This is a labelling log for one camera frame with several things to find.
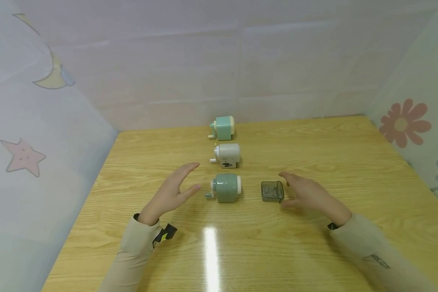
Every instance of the table surface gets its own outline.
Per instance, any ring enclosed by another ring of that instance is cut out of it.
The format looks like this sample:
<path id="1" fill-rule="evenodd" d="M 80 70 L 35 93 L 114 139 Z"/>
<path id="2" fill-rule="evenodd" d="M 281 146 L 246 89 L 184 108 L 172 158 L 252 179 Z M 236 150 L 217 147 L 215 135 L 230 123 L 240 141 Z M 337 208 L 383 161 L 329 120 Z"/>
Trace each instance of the table surface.
<path id="1" fill-rule="evenodd" d="M 339 253 L 329 221 L 262 202 L 262 181 L 281 170 L 320 182 L 438 286 L 438 200 L 376 127 L 362 116 L 237 124 L 240 168 L 211 165 L 209 127 L 121 132 L 43 292 L 96 291 L 125 225 L 178 166 L 201 166 L 183 186 L 203 190 L 161 224 L 178 228 L 158 245 L 139 291 L 377 291 Z M 241 175 L 237 202 L 207 201 L 211 179 Z M 286 197 L 292 190 L 285 188 Z"/>

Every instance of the sleeve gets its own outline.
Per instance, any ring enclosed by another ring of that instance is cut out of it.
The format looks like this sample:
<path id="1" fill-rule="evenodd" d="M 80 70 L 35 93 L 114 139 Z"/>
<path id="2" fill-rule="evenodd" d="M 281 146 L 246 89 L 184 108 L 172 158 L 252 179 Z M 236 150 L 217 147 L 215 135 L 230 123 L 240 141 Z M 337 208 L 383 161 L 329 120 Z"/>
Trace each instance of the sleeve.
<path id="1" fill-rule="evenodd" d="M 386 240 L 381 230 L 362 215 L 353 214 L 342 227 L 328 225 L 331 237 L 361 261 L 388 292 L 438 291 L 416 267 Z"/>
<path id="2" fill-rule="evenodd" d="M 120 249 L 105 275 L 99 292 L 136 292 L 144 267 L 154 249 L 153 242 L 160 233 L 159 221 L 148 226 L 134 215 L 123 234 Z"/>

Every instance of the star decal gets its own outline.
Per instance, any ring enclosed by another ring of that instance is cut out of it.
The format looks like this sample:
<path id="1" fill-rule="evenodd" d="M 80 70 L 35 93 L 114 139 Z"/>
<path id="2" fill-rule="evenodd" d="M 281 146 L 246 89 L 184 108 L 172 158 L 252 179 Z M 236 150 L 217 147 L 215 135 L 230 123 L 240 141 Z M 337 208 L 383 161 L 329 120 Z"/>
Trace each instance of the star decal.
<path id="1" fill-rule="evenodd" d="M 6 168 L 7 172 L 27 169 L 34 176 L 39 177 L 39 166 L 37 164 L 45 159 L 46 156 L 44 154 L 35 151 L 31 145 L 22 138 L 19 139 L 17 144 L 7 141 L 0 142 L 13 155 L 10 164 Z"/>

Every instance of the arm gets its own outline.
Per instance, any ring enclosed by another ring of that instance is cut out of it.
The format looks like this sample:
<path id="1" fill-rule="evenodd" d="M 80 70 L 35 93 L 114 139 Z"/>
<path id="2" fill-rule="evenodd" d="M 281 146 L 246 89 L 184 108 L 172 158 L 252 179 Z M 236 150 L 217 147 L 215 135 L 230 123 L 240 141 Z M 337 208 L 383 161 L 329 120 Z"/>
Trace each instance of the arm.
<path id="1" fill-rule="evenodd" d="M 373 274 L 386 291 L 438 291 L 415 266 L 395 250 L 381 230 L 359 214 L 339 228 L 330 224 L 331 237 Z"/>
<path id="2" fill-rule="evenodd" d="M 160 232 L 159 222 L 153 226 L 138 222 L 134 215 L 123 234 L 120 249 L 105 275 L 99 292 L 135 292 L 144 267 L 151 256 L 152 242 Z"/>
<path id="3" fill-rule="evenodd" d="M 183 193 L 180 185 L 199 163 L 189 163 L 175 170 L 139 214 L 130 219 L 114 262 L 105 275 L 99 292 L 136 292 L 155 237 L 160 233 L 159 218 L 177 209 L 200 189 L 194 185 Z"/>
<path id="4" fill-rule="evenodd" d="M 375 224 L 352 212 L 331 196 L 320 184 L 295 174 L 281 172 L 296 197 L 282 202 L 283 207 L 304 207 L 321 212 L 333 223 L 328 227 L 333 239 L 360 259 L 388 292 L 438 291 L 385 239 Z"/>

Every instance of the wall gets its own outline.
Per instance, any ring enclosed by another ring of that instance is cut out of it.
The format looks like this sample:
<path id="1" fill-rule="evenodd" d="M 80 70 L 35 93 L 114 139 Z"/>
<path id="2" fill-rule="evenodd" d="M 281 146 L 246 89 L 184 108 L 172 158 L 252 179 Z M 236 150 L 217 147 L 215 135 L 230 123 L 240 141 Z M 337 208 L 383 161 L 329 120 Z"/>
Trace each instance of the wall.
<path id="1" fill-rule="evenodd" d="M 366 114 L 438 197 L 438 12 Z"/>
<path id="2" fill-rule="evenodd" d="M 17 0 L 118 129 L 362 113 L 438 0 Z"/>
<path id="3" fill-rule="evenodd" d="M 0 0 L 0 292 L 41 290 L 117 135 L 19 13 Z"/>

